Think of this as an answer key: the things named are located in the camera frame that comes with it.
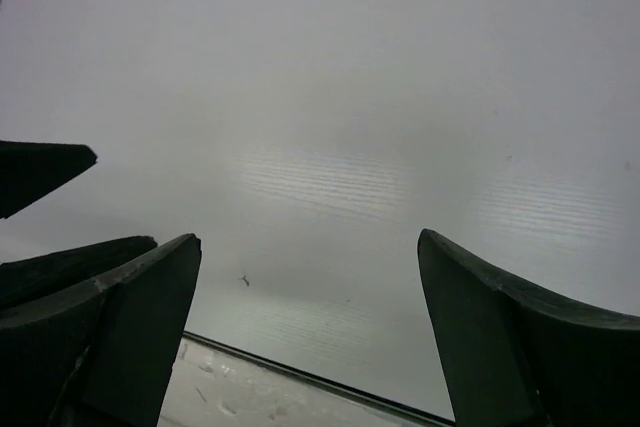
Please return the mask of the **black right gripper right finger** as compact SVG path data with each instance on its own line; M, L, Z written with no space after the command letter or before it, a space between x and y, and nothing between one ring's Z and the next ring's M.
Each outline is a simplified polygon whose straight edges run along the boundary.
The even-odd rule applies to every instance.
M433 230L417 255L456 425L638 425L638 317L550 291Z

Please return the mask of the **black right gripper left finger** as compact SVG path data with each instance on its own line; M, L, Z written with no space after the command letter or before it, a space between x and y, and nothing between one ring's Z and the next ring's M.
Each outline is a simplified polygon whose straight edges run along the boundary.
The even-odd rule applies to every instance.
M184 234L1 309L2 424L156 425L201 257L199 238Z

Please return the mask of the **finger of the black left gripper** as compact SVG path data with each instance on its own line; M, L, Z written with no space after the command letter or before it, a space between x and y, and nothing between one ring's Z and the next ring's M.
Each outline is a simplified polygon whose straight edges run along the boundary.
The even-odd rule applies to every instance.
M23 210L91 168L97 155L80 144L1 141L1 218Z
M36 300L102 274L158 246L132 236L1 264L1 309Z

